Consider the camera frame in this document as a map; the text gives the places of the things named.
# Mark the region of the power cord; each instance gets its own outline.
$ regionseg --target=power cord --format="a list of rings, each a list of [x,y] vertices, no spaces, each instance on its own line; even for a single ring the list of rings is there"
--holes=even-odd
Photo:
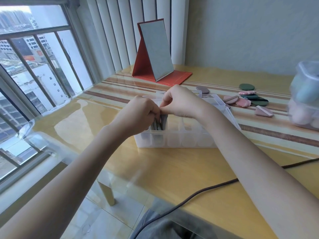
[[[298,162],[298,163],[293,163],[293,164],[288,164],[288,165],[284,165],[284,166],[281,166],[283,169],[289,169],[289,168],[293,168],[293,167],[297,167],[297,166],[300,166],[300,165],[304,165],[304,164],[307,164],[307,163],[312,163],[312,162],[316,162],[318,161],[319,158],[315,158],[315,159],[309,159],[309,160],[305,160],[305,161],[301,161],[301,162]],[[201,189],[201,190],[198,190],[197,192],[195,192],[194,194],[192,194],[190,197],[188,197],[186,200],[182,201],[181,203],[179,203],[178,205],[174,206],[172,209],[164,212],[163,214],[161,215],[158,215],[157,217],[155,217],[154,219],[148,221],[145,225],[143,225],[139,230],[138,232],[135,234],[135,236],[132,238],[132,239],[136,239],[138,237],[138,234],[141,233],[141,231],[147,227],[149,224],[151,224],[152,222],[160,219],[160,218],[163,218],[165,217],[166,215],[168,215],[169,213],[172,213],[174,210],[178,209],[179,207],[181,207],[182,205],[185,205],[188,201],[190,201],[193,197],[195,197],[196,195],[202,193],[202,192],[205,192],[207,190],[212,190],[212,189],[216,189],[218,187],[221,187],[221,186],[225,186],[225,185],[230,185],[230,184],[233,184],[235,182],[238,182],[239,180],[236,178],[236,179],[232,179],[232,180],[229,180],[229,181],[226,181],[226,182],[223,182],[221,184],[218,184],[218,185],[213,185],[213,186],[210,186],[210,187],[207,187],[207,188],[204,188],[204,189]]]

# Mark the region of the wooden table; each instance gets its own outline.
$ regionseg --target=wooden table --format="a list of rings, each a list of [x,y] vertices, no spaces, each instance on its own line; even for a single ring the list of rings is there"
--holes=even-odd
[[[268,108],[275,116],[258,117],[253,107],[233,106],[243,133],[280,165],[318,157],[319,132],[293,126],[288,120],[292,76],[184,66],[175,69],[193,72],[184,86],[195,89],[204,85],[221,97],[237,94],[240,83],[255,85],[258,94],[269,100]],[[95,85],[39,119],[33,130],[82,152],[131,98],[169,88],[132,78],[131,72],[132,68],[125,69]],[[218,149],[137,148],[133,137],[115,151],[105,168],[172,204],[199,189],[235,178]],[[319,197],[319,163],[287,171]],[[201,194],[183,209],[241,238],[276,238],[240,183]]]

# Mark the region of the table leg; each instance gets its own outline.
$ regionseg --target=table leg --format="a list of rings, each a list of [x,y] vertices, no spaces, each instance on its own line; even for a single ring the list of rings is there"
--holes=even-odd
[[[101,190],[104,194],[104,197],[106,198],[106,201],[108,202],[108,204],[110,206],[115,205],[115,199],[114,199],[112,189],[110,187],[100,183],[99,181],[97,181],[97,182],[98,182],[98,185],[101,188]]]

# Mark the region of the floor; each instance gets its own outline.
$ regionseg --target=floor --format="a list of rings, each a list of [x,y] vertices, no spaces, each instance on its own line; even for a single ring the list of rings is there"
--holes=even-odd
[[[151,207],[154,196],[110,173],[108,178],[116,204],[108,205],[95,182],[61,239],[131,237],[138,222]]]

